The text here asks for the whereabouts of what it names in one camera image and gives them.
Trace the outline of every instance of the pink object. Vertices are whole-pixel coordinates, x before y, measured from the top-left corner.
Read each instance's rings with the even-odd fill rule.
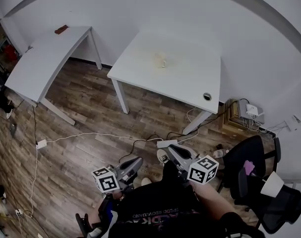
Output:
[[[245,161],[244,168],[245,168],[246,175],[248,176],[254,170],[255,166],[252,161]]]

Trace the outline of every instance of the table leg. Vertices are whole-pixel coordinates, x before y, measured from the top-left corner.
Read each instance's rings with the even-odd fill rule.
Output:
[[[201,123],[205,121],[212,113],[203,110],[185,129],[183,135],[188,135],[191,131],[195,130]]]
[[[87,38],[89,41],[90,50],[91,50],[92,56],[94,57],[96,66],[98,69],[102,69],[101,59],[100,59],[99,53],[97,51],[97,47],[96,47],[94,39],[93,39],[92,30],[89,31]]]
[[[50,101],[48,101],[46,98],[42,98],[40,101],[43,105],[45,105],[49,110],[51,110],[53,113],[61,117],[63,120],[67,121],[71,125],[75,125],[75,121],[72,120],[70,117],[68,117],[65,113],[63,113],[61,110],[59,110],[55,105],[53,105]]]
[[[37,107],[37,103],[35,103],[35,102],[33,102],[31,99],[29,99],[29,98],[27,98],[26,96],[23,96],[22,94],[20,94],[20,93],[17,93],[16,92],[16,94],[18,94],[22,99],[24,99],[27,103],[29,103],[30,105],[32,105],[33,107]]]
[[[124,90],[122,88],[122,84],[121,84],[121,82],[119,82],[115,79],[112,79],[112,82],[113,82],[115,91],[117,93],[117,97],[120,101],[121,108],[122,108],[122,110],[125,114],[128,114],[129,113],[129,107],[128,107],[128,104],[126,102],[125,93],[124,93]]]

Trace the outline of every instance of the shoe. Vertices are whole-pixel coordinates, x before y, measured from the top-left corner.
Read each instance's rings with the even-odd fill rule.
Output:
[[[152,181],[148,178],[148,177],[145,177],[143,180],[141,180],[141,186],[145,186],[147,184],[151,184]]]
[[[13,111],[13,109],[12,109],[12,110],[10,110],[10,112],[9,112],[9,113],[6,113],[6,117],[7,117],[7,119],[9,119],[9,118],[10,118],[10,116],[11,116],[11,114],[12,114],[12,111]]]
[[[157,158],[160,161],[161,164],[165,164],[167,161],[170,160],[168,154],[163,150],[163,149],[159,149],[157,151]]]

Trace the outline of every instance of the black office chair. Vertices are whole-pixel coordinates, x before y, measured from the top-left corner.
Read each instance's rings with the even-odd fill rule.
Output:
[[[238,186],[231,188],[231,197],[236,205],[251,208],[265,231],[274,234],[285,222],[293,224],[300,216],[301,193],[283,185],[276,197],[270,197],[260,193],[264,184],[262,178],[247,176],[242,168],[238,175]]]
[[[266,173],[265,160],[275,157],[275,171],[277,163],[281,159],[280,142],[278,138],[274,139],[274,144],[275,150],[265,154],[261,137],[256,135],[242,141],[230,150],[227,155],[223,157],[225,167],[223,170],[219,170],[223,173],[223,178],[217,192],[220,193],[223,187],[231,188],[237,186],[238,174],[247,160],[252,161],[255,165],[254,173],[259,177],[264,177]]]

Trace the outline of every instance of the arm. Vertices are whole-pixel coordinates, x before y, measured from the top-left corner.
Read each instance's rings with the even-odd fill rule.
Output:
[[[210,184],[201,185],[191,181],[190,184],[197,198],[206,207],[213,219],[219,220],[224,214],[235,212],[234,207]]]
[[[122,197],[122,192],[120,190],[112,191],[112,194],[113,194],[114,199],[120,199]],[[92,210],[92,212],[88,216],[91,227],[92,227],[92,224],[101,222],[101,219],[99,217],[99,208],[100,208],[101,204],[103,203],[103,201],[104,201],[104,198],[101,198],[100,201],[95,206],[95,208]]]

